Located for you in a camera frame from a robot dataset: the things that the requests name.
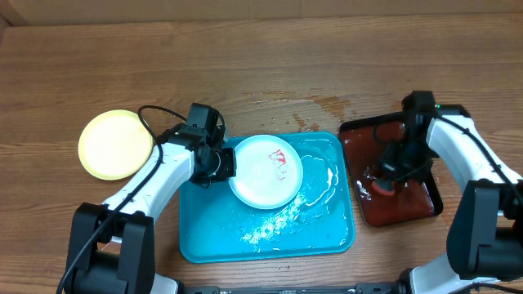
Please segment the light blue plate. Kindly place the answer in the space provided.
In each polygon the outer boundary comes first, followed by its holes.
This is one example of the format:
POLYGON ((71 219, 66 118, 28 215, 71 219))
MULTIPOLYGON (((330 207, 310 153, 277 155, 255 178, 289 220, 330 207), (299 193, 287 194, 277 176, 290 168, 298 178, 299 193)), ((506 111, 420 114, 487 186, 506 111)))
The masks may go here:
POLYGON ((295 198, 302 185, 303 166, 297 151, 278 136, 250 136, 235 147, 235 176, 229 185, 250 207, 271 210, 295 198))

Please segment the small yellow plate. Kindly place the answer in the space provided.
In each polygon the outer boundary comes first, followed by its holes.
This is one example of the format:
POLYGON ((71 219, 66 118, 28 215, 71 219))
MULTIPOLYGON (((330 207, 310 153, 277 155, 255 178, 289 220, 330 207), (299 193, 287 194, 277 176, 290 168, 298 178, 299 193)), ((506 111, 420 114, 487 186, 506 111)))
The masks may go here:
POLYGON ((132 111, 116 109, 94 117, 78 141, 83 168, 101 180, 121 180, 148 160, 153 139, 132 111))

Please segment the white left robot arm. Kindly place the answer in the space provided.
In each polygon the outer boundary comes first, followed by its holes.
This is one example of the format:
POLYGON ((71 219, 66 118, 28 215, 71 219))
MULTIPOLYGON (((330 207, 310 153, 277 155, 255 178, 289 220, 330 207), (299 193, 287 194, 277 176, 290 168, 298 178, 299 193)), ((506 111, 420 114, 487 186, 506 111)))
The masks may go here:
POLYGON ((115 195, 74 213, 59 293, 178 293, 157 274, 154 225, 187 181, 211 185, 235 175, 225 125, 178 124, 156 141, 148 161, 115 195))

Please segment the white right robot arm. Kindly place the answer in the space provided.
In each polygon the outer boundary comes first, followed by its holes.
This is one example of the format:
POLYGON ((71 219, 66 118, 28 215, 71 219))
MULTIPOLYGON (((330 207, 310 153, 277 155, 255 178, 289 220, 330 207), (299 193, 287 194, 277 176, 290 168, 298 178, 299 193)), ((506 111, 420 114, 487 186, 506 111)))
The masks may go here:
POLYGON ((419 180, 440 158, 462 197, 435 260, 407 269, 397 293, 469 293, 483 287, 511 292, 508 281, 522 276, 522 177, 481 138, 461 105, 405 108, 374 125, 400 121, 402 140, 390 140, 380 160, 383 176, 373 189, 390 195, 402 181, 419 180))

